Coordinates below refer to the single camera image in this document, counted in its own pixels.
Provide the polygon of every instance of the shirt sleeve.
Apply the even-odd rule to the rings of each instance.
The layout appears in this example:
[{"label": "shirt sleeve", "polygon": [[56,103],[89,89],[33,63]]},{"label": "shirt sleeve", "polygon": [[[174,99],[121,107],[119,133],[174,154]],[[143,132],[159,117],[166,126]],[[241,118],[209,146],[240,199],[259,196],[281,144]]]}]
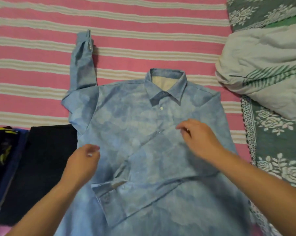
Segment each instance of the shirt sleeve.
[{"label": "shirt sleeve", "polygon": [[199,120],[212,129],[219,142],[226,149],[237,154],[219,92],[201,106],[200,113]]},{"label": "shirt sleeve", "polygon": [[69,122],[80,134],[86,131],[99,98],[92,52],[90,30],[78,33],[70,63],[70,88],[62,105],[69,111]]}]

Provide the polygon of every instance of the human hand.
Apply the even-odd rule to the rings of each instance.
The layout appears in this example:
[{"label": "human hand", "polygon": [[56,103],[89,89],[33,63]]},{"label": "human hand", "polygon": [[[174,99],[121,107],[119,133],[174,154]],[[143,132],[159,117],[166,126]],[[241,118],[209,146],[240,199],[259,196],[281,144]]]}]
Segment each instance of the human hand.
[{"label": "human hand", "polygon": [[99,147],[86,144],[68,158],[60,183],[79,190],[95,174],[100,158]]},{"label": "human hand", "polygon": [[181,130],[182,137],[189,149],[198,157],[210,161],[219,156],[224,147],[216,138],[211,128],[195,119],[188,119],[176,126]]}]

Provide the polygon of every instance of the forearm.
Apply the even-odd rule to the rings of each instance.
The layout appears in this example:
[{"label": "forearm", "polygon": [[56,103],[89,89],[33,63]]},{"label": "forearm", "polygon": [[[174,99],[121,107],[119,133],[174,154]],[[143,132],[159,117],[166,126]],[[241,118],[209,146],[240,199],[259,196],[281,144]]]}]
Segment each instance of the forearm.
[{"label": "forearm", "polygon": [[209,162],[225,174],[284,236],[296,236],[296,188],[245,162],[220,152]]},{"label": "forearm", "polygon": [[18,222],[8,236],[52,236],[77,189],[58,183]]}]

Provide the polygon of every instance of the denim shirt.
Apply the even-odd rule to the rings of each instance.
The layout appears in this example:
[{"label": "denim shirt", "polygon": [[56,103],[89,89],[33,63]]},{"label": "denim shirt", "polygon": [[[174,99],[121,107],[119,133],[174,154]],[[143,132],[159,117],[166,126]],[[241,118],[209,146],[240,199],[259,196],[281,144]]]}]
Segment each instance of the denim shirt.
[{"label": "denim shirt", "polygon": [[[247,198],[175,129],[198,119],[235,152],[220,93],[170,69],[98,86],[92,51],[90,31],[79,33],[62,104],[78,147],[99,145],[101,158],[56,235],[248,235]],[[174,84],[162,90],[155,77]]]}]

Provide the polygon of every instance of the bed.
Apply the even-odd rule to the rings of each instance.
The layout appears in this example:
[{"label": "bed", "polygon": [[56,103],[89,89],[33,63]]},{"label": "bed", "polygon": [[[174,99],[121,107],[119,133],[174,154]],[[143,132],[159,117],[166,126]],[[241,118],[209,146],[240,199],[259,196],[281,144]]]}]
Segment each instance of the bed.
[{"label": "bed", "polygon": [[[0,0],[0,126],[68,124],[76,33],[91,30],[98,84],[143,78],[150,68],[181,69],[221,92],[232,139],[250,161],[240,97],[215,77],[231,33],[226,0]],[[0,235],[9,230],[0,227]]]}]

